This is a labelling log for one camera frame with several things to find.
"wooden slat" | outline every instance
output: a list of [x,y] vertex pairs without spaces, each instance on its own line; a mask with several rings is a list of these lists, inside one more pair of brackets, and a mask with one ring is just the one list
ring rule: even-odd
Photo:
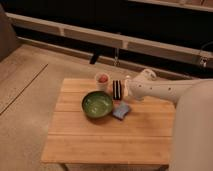
[[168,164],[170,138],[50,135],[43,162]]
[[82,112],[56,112],[49,134],[54,135],[128,135],[171,136],[173,115],[171,113],[130,113],[124,121],[111,115],[89,120]]

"table leg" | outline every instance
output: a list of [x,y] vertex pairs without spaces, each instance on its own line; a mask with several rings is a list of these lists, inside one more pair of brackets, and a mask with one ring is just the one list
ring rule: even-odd
[[167,171],[168,168],[169,168],[168,165],[163,165],[159,169],[157,169],[156,171]]
[[66,166],[65,163],[60,163],[59,165],[61,166],[61,168],[62,168],[64,171],[69,171],[69,168]]

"wooden table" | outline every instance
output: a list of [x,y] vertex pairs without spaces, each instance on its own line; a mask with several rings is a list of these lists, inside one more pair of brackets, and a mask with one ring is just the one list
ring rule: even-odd
[[43,150],[45,163],[167,165],[174,106],[156,98],[130,101],[124,121],[89,120],[83,97],[96,90],[92,79],[65,79]]

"small cup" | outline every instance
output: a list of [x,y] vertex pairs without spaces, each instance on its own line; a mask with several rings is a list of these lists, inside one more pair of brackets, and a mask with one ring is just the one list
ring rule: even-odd
[[107,73],[99,72],[95,75],[96,87],[100,91],[107,91],[110,77]]

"floor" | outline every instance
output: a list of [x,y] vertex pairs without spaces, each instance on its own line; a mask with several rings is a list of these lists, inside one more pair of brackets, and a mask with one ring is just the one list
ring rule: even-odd
[[[112,78],[137,73],[22,45],[0,63],[0,171],[61,171],[40,162],[48,125],[64,78]],[[72,171],[151,171],[153,167],[68,165]]]

